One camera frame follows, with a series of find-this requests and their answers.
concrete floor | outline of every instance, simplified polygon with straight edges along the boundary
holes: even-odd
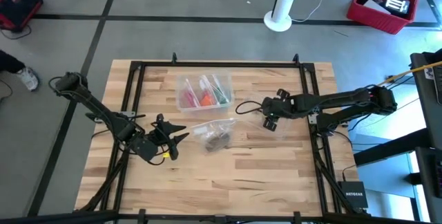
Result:
[[[292,18],[305,18],[317,1],[295,0]],[[312,19],[346,20],[350,1],[324,0]],[[442,8],[442,0],[435,1]],[[261,18],[273,3],[274,0],[114,0],[110,15]],[[100,15],[105,4],[106,0],[45,0],[40,13]],[[426,0],[419,0],[416,21],[436,22]],[[1,49],[33,67],[41,79],[40,89],[29,93],[13,75],[0,74],[14,90],[14,95],[0,105],[0,218],[27,213],[68,104],[50,92],[47,82],[66,71],[80,70],[97,25],[95,20],[34,19],[30,22],[30,36],[16,41],[0,36]],[[287,32],[276,33],[264,24],[107,21],[88,80],[90,90],[102,98],[113,59],[169,60],[176,52],[183,60],[289,61],[299,53],[302,62],[332,62],[338,88],[346,91],[407,70],[411,53],[436,51],[441,42],[442,32],[429,28],[405,28],[398,35],[389,35],[362,26],[296,25]],[[0,84],[0,95],[6,93]],[[398,99],[400,104],[407,100],[405,96]],[[94,129],[94,124],[84,117],[85,112],[83,106],[77,106],[40,214],[73,209]]]

plastic bag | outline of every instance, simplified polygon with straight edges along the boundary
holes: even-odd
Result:
[[[213,120],[192,127],[193,135],[200,139],[204,151],[211,153],[226,147],[231,141],[231,132],[236,119]]]

wooden table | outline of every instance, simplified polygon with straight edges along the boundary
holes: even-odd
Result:
[[[115,60],[110,69],[103,103],[113,111],[121,108],[130,62]],[[320,94],[336,92],[332,64],[315,63],[315,67]],[[235,107],[252,92],[274,97],[279,88],[284,88],[291,94],[302,93],[297,68],[226,68],[231,73],[236,97],[228,112],[194,116],[180,113],[175,105],[175,77],[213,70],[148,67],[138,109],[138,114],[146,117],[137,123],[150,131],[149,123],[158,113],[173,124],[187,127],[213,119],[241,120],[245,115],[236,115]],[[98,124],[95,131],[104,129],[104,125]],[[354,165],[352,148],[342,136],[333,136],[329,142],[336,179],[341,180],[342,170]],[[75,208],[85,205],[103,183],[112,146],[109,132],[93,138]],[[238,122],[228,149],[205,154],[198,139],[190,135],[178,145],[178,150],[177,160],[167,158],[160,166],[149,165],[138,156],[130,157],[121,213],[136,214],[144,208],[149,214],[293,216],[293,212],[299,211],[302,216],[322,216],[306,119],[293,120],[293,126],[281,140],[269,131]],[[358,180],[355,167],[347,169],[345,175],[348,180]],[[326,180],[325,186],[332,212]],[[110,203],[114,195],[115,188],[110,193]]]

table leg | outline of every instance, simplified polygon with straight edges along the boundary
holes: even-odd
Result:
[[[397,156],[402,153],[413,151],[416,147],[430,147],[430,135],[427,128],[415,131],[406,136],[376,145],[370,149],[358,152],[354,155],[356,166],[367,165],[372,162]]]

sneaker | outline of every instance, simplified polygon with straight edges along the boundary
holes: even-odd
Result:
[[[34,91],[39,86],[39,78],[30,67],[25,67],[17,72],[21,82],[25,84],[29,91]]]

